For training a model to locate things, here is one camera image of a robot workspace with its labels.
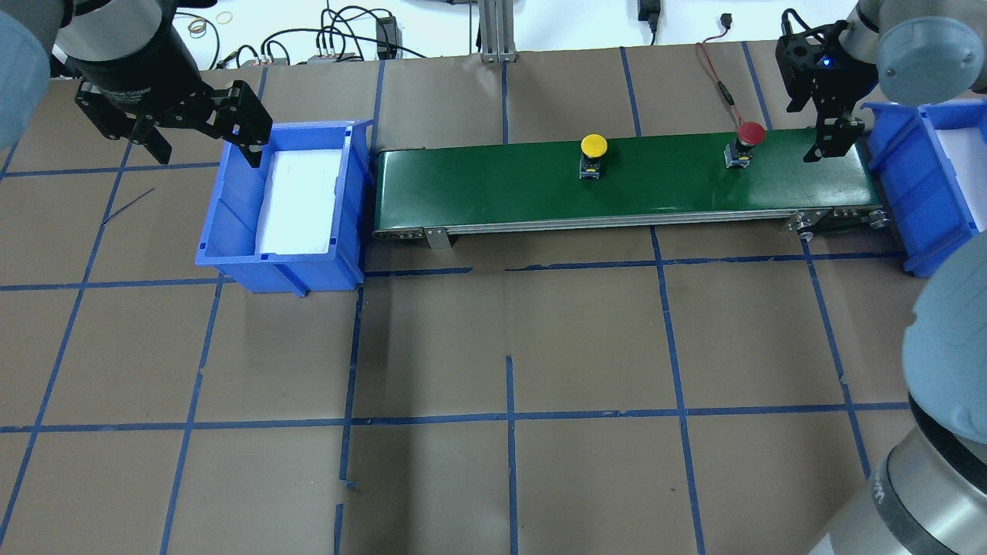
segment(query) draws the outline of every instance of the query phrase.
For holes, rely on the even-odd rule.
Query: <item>yellow cap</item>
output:
[[[607,153],[607,139],[603,138],[602,135],[593,133],[586,135],[579,147],[582,148],[582,153],[586,156],[599,158]]]

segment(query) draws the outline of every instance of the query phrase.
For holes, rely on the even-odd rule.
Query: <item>red wire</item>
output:
[[[706,58],[706,63],[710,64],[710,71],[713,73],[713,78],[714,80],[716,80],[717,83],[719,83],[721,79],[719,74],[717,73],[717,69],[713,66],[713,60],[710,59],[710,53],[706,51],[706,43],[709,42],[710,40],[722,39],[723,37],[726,36],[726,33],[728,31],[729,29],[724,30],[719,35],[716,35],[714,37],[707,37],[702,42],[696,42],[696,46],[699,47],[699,51],[702,52],[703,56]],[[737,109],[736,104],[730,106],[730,108],[733,110],[733,113],[736,114],[737,126],[740,127],[740,125],[745,122],[745,119],[743,118],[743,116],[740,115],[740,110]]]

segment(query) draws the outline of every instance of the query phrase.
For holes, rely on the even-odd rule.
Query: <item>blue plastic crate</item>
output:
[[[866,103],[864,108],[874,113],[871,170],[880,176],[908,252],[905,270],[927,278],[978,233],[936,130],[979,127],[987,142],[987,101],[918,108]]]
[[[212,266],[254,293],[348,290],[363,282],[359,267],[363,195],[372,185],[366,128],[369,121],[279,123],[270,132],[260,168],[239,149],[223,150],[195,263]],[[256,253],[258,219],[273,153],[342,149],[329,252]]]

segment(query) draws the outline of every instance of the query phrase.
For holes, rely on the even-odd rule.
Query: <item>light blue joint cap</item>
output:
[[[950,18],[908,20],[883,33],[877,46],[881,90],[908,106],[955,98],[976,81],[983,64],[980,36]]]
[[[17,142],[48,90],[48,55],[20,22],[0,10],[0,148]]]
[[[914,312],[902,350],[908,390],[944,428],[987,443],[987,233],[940,266]]]

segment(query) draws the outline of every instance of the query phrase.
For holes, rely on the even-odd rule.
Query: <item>conveyor belt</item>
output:
[[[801,161],[814,134],[771,131],[745,170],[724,166],[733,133],[612,139],[595,182],[577,176],[577,141],[384,152],[375,236],[744,220],[802,208],[879,206],[858,150]]]

